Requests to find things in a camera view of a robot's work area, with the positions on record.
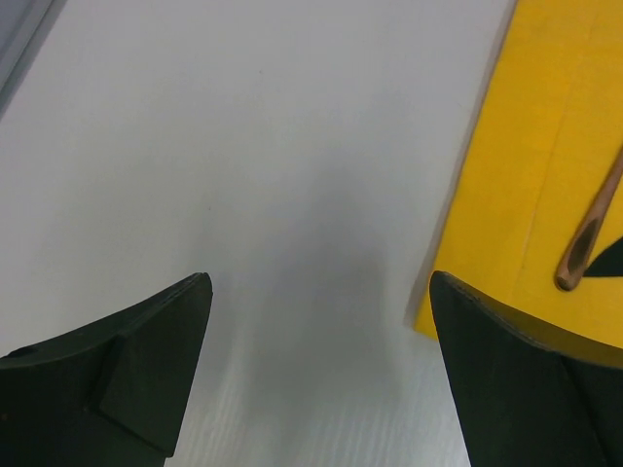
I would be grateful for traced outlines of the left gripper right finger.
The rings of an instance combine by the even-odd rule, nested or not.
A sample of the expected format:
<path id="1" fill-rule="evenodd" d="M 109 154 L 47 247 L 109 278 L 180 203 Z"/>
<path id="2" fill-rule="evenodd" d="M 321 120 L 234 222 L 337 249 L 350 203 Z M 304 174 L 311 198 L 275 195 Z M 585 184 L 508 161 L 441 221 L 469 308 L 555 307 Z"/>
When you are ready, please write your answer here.
<path id="1" fill-rule="evenodd" d="M 473 466 L 619 466 L 622 351 L 443 271 L 434 324 Z"/>

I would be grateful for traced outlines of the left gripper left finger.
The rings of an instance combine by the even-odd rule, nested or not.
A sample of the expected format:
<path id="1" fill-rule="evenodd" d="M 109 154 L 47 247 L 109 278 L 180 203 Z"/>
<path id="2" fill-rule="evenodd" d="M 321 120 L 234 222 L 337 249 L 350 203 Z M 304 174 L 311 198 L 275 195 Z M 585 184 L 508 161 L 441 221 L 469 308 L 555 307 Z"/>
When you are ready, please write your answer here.
<path id="1" fill-rule="evenodd" d="M 4 466 L 162 466 L 179 439 L 213 297 L 205 272 L 1 359 Z"/>

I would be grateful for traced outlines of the copper fork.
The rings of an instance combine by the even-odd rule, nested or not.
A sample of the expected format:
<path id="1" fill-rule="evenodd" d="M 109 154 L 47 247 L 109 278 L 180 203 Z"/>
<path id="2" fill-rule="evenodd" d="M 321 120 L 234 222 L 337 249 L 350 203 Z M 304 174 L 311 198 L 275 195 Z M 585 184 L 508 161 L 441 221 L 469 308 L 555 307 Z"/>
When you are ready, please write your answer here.
<path id="1" fill-rule="evenodd" d="M 564 292 L 574 290 L 583 277 L 621 177 L 622 149 L 619 149 L 607 176 L 595 194 L 556 268 L 554 282 L 560 290 Z"/>

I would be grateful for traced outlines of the yellow Pikachu placemat cloth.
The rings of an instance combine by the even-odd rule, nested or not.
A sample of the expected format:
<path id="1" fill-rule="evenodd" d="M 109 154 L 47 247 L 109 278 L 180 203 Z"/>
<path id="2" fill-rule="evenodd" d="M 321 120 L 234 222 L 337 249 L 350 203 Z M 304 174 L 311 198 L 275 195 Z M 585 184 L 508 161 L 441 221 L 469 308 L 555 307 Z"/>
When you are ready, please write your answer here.
<path id="1" fill-rule="evenodd" d="M 622 5 L 521 1 L 464 158 L 433 268 L 613 346 L 622 281 L 556 269 L 622 146 Z"/>

